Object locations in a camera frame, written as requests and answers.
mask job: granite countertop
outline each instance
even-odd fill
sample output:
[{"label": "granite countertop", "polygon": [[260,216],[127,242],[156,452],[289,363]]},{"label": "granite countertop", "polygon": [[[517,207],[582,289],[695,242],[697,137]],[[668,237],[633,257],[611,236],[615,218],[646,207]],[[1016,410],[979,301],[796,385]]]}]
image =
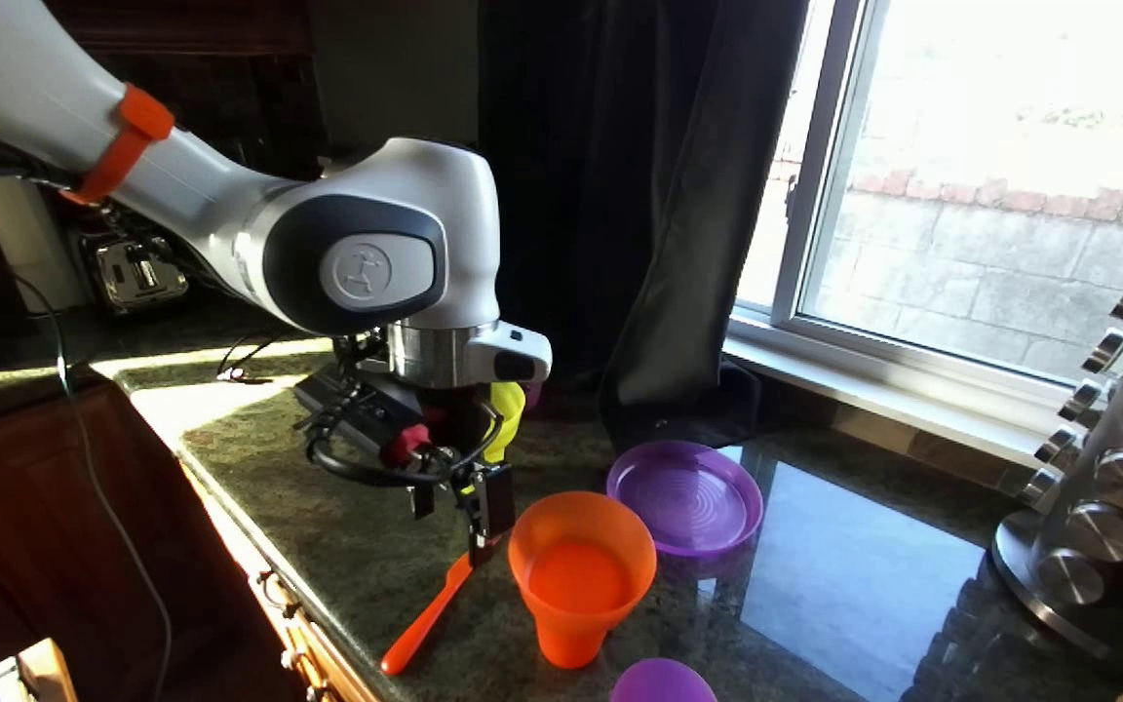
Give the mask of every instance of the granite countertop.
[{"label": "granite countertop", "polygon": [[[454,501],[409,518],[403,491],[326,475],[299,456],[294,384],[319,348],[257,384],[209,366],[109,366],[137,410],[278,561],[346,664],[384,699],[604,699],[646,656],[684,660],[718,699],[1114,699],[985,571],[1014,512],[832,431],[770,431],[729,448],[762,484],[762,540],[708,571],[664,561],[655,588],[589,673],[554,673],[495,554],[461,588],[403,679],[389,640],[465,549]],[[512,452],[517,512],[562,489],[602,489],[611,461],[585,413],[530,413]]]}]

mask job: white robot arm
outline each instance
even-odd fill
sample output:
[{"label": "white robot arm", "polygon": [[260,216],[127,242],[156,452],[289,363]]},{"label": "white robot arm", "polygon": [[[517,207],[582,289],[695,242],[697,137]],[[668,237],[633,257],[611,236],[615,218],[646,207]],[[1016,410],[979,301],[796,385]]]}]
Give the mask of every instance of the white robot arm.
[{"label": "white robot arm", "polygon": [[[124,107],[150,101],[144,127]],[[137,129],[109,198],[181,236],[248,304],[315,337],[385,330],[389,372],[426,389],[542,384],[550,339],[498,322],[498,202],[474,151],[389,141],[315,183],[248,171],[151,114],[43,8],[0,0],[0,141],[99,171]]]}]

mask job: orange handle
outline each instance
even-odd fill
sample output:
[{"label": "orange handle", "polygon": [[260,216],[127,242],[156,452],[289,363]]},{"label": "orange handle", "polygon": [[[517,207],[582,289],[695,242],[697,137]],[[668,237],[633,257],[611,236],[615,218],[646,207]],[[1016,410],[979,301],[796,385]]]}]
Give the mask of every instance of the orange handle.
[{"label": "orange handle", "polygon": [[429,634],[435,629],[441,613],[447,609],[447,600],[456,597],[456,588],[473,579],[473,558],[461,554],[447,574],[446,574],[446,588],[409,619],[409,629],[389,645],[389,651],[384,656],[378,673],[385,675],[403,675],[415,660],[415,651],[429,640]]}]

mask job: building outside window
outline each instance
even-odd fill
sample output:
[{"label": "building outside window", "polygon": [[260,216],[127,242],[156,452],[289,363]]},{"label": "building outside window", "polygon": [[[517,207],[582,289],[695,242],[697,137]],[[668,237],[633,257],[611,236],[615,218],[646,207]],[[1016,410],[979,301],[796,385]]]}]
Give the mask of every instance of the building outside window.
[{"label": "building outside window", "polygon": [[1123,297],[1123,5],[812,5],[729,352],[1028,465]]}]

